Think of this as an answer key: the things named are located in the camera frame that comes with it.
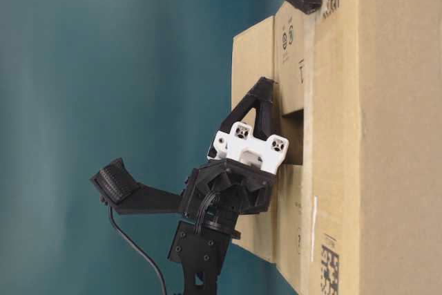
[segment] teal backdrop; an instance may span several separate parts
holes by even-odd
[[[229,112],[232,38],[281,0],[0,0],[0,294],[160,294],[89,177],[117,157],[179,193]],[[178,216],[117,217],[156,259]],[[231,246],[219,294],[294,294]]]

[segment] box opening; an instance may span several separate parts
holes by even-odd
[[[281,121],[281,136],[290,142],[285,164],[302,165],[304,152],[304,109],[283,115]]]

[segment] ribbed black grip pad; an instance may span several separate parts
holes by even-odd
[[[121,158],[100,169],[93,180],[115,204],[119,204],[140,188],[140,184],[134,180],[124,167],[123,159]]]

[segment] black cable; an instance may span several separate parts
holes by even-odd
[[[216,200],[219,198],[219,193],[215,192],[215,191],[210,191],[206,197],[204,197],[204,199],[202,200],[201,204],[200,204],[200,208],[198,209],[197,212],[197,219],[196,219],[196,223],[195,223],[195,234],[201,234],[202,231],[202,224],[204,223],[204,217],[206,214],[207,209],[209,208],[209,206],[216,202]]]
[[[143,249],[141,249],[140,247],[138,247],[138,245],[135,244],[135,242],[132,241],[131,238],[129,238],[129,236],[124,233],[122,231],[121,228],[118,227],[117,223],[115,222],[114,218],[113,218],[113,209],[112,207],[109,207],[108,209],[109,211],[109,220],[110,223],[112,224],[113,228],[115,228],[115,230],[117,231],[117,233],[124,239],[126,240],[126,242],[137,252],[139,253],[141,256],[143,256],[143,258],[145,260],[147,260],[147,262],[149,264],[151,264],[152,268],[155,270],[155,273],[157,274],[160,282],[161,282],[161,288],[162,288],[162,293],[163,295],[167,295],[167,290],[166,290],[166,281],[164,281],[164,277],[163,277],[163,273],[161,272],[160,268],[158,267],[157,263],[155,263],[155,261],[149,257],[144,251]]]

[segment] cardboard box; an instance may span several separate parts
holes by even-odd
[[[275,64],[277,22],[250,44],[273,43],[273,74],[253,75],[273,76],[281,102],[295,88]],[[440,0],[325,0],[304,16],[302,170],[281,168],[268,224],[244,239],[271,237],[269,260],[299,294],[442,289],[441,22]]]
[[[274,125],[276,131],[290,139],[289,153],[285,164],[278,172],[278,186],[273,189],[272,202],[268,212],[252,216],[240,216],[236,229],[241,232],[241,240],[233,242],[241,247],[253,252],[255,255],[277,264],[282,275],[298,288],[300,284],[301,268],[301,175],[302,166],[295,165],[302,163],[302,113],[293,112],[303,108],[303,88],[301,79],[288,80],[281,84],[277,68],[279,65],[277,47],[282,47],[281,34],[277,32],[286,31],[281,28],[281,22],[288,22],[293,25],[296,21],[302,20],[299,11],[284,4],[281,10],[274,17],[269,17],[256,24],[250,29],[240,33],[233,40],[232,52],[232,108],[242,99],[244,94],[262,76],[274,79],[275,100],[273,102],[275,111]],[[303,31],[294,24],[292,28],[296,36],[303,36]],[[287,50],[296,50],[295,41],[285,48],[284,69],[282,72],[289,76],[293,73],[295,77],[299,73],[299,61],[296,53]],[[289,116],[283,117],[282,96],[285,89],[294,86],[296,91],[290,92],[298,94],[297,98],[291,97],[291,110]],[[255,114],[253,111],[248,114],[244,121],[247,124],[254,124]]]

